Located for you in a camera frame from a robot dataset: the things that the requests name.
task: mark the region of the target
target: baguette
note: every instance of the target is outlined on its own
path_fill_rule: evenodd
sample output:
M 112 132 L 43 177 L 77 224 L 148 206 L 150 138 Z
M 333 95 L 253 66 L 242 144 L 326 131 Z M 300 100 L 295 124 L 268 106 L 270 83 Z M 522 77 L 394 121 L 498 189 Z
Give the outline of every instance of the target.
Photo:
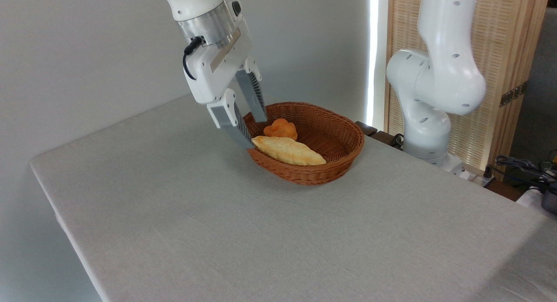
M 290 138 L 259 136 L 252 141 L 263 153 L 290 165 L 307 166 L 326 163 L 319 153 Z

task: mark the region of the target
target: silver metal ring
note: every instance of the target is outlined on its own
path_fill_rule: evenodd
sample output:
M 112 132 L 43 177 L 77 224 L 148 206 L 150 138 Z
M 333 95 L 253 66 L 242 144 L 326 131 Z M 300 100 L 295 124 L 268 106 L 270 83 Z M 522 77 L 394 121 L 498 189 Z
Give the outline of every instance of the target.
M 204 45 L 217 44 L 219 48 L 231 42 L 235 30 L 234 19 L 225 1 L 201 16 L 177 23 L 186 39 L 203 37 Z

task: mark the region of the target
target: white wall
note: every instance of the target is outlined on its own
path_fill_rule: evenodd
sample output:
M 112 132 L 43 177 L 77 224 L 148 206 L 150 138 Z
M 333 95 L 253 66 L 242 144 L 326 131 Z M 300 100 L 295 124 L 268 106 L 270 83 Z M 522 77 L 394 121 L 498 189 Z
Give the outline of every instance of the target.
M 368 0 L 242 2 L 266 92 L 364 119 Z M 183 37 L 165 0 L 0 0 L 0 18 L 0 301 L 99 300 L 28 162 L 187 94 Z

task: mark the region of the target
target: bread roll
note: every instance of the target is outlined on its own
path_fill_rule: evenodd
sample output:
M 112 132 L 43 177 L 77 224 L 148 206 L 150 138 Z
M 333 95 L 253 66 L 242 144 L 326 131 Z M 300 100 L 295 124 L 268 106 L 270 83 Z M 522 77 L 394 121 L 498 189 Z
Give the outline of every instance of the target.
M 253 144 L 270 157 L 291 165 L 321 165 L 325 159 L 303 143 L 282 137 L 255 137 Z
M 272 125 L 265 127 L 263 133 L 267 137 L 287 137 L 298 140 L 298 133 L 296 132 L 296 126 L 292 122 L 288 122 L 284 118 L 279 118 L 273 122 Z

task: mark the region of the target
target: gray gripper finger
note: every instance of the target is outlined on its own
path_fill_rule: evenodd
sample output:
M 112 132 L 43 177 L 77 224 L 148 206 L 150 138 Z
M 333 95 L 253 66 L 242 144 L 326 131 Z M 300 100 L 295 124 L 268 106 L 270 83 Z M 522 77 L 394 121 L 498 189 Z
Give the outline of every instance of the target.
M 245 70 L 238 70 L 236 72 L 236 80 L 251 110 L 253 119 L 255 119 L 256 122 L 267 121 L 267 110 L 265 109 L 265 102 L 263 101 L 261 85 L 256 75 L 253 72 L 247 74 Z

